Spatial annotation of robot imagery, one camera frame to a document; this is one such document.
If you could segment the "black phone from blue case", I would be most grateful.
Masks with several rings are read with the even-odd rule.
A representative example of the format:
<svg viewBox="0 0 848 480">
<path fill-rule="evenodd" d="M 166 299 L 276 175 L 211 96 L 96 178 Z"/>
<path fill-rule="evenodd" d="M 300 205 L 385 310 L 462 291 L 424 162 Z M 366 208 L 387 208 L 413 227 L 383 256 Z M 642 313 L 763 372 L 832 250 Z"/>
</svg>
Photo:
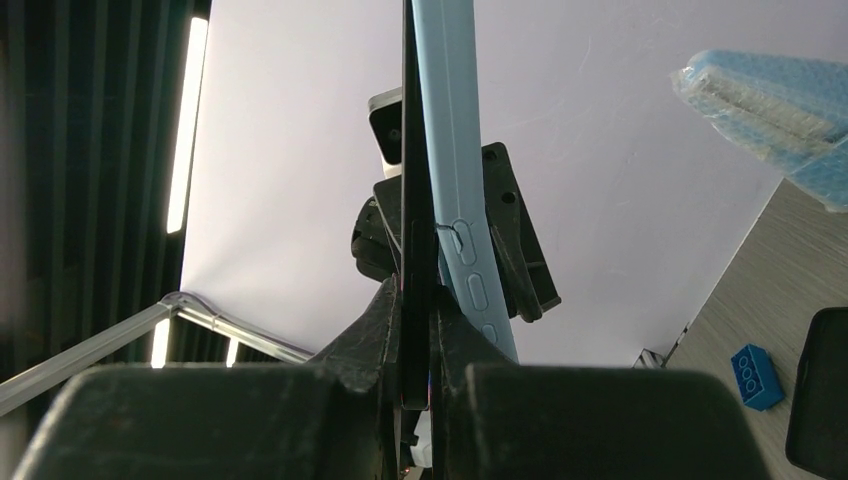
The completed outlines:
<svg viewBox="0 0 848 480">
<path fill-rule="evenodd" d="M 407 410 L 429 404 L 429 318 L 437 284 L 430 184 L 413 3 L 403 3 L 401 399 Z"/>
</svg>

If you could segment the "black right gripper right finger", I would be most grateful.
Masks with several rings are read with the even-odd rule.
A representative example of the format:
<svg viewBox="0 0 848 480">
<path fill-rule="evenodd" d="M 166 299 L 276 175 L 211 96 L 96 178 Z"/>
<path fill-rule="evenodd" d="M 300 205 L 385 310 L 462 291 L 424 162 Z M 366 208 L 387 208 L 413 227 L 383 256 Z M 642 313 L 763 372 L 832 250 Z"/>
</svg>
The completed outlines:
<svg viewBox="0 0 848 480">
<path fill-rule="evenodd" d="M 431 308 L 437 479 L 766 479 L 729 389 L 667 369 L 521 366 L 444 288 Z"/>
</svg>

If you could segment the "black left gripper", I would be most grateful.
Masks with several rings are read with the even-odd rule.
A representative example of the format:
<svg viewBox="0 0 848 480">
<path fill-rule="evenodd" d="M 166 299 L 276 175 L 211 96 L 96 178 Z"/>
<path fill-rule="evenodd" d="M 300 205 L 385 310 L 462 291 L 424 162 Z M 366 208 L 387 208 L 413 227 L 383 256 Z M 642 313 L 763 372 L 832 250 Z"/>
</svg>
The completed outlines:
<svg viewBox="0 0 848 480">
<path fill-rule="evenodd" d="M 533 323 L 559 305 L 561 297 L 506 146 L 501 142 L 484 146 L 482 166 L 487 218 L 508 315 Z M 356 268 L 377 282 L 400 272 L 401 188 L 400 176 L 377 182 L 353 228 Z"/>
</svg>

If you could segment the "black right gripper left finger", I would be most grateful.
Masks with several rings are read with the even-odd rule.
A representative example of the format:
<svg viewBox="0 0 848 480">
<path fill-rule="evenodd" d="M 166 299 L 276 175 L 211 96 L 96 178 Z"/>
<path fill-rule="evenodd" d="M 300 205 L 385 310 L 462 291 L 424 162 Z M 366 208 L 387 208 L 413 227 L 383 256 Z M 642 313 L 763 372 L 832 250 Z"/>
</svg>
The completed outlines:
<svg viewBox="0 0 848 480">
<path fill-rule="evenodd" d="M 394 479 L 396 279 L 309 361 L 98 367 L 72 378 L 18 479 Z"/>
</svg>

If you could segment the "light blue cased phone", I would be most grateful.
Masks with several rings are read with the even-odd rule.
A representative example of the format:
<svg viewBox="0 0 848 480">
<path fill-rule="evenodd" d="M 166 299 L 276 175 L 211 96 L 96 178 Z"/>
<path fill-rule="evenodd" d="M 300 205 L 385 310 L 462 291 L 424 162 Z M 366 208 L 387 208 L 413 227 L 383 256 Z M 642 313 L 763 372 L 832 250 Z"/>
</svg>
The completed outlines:
<svg viewBox="0 0 848 480">
<path fill-rule="evenodd" d="M 467 320 L 518 355 L 484 192 L 474 4 L 411 4 L 441 275 Z"/>
</svg>

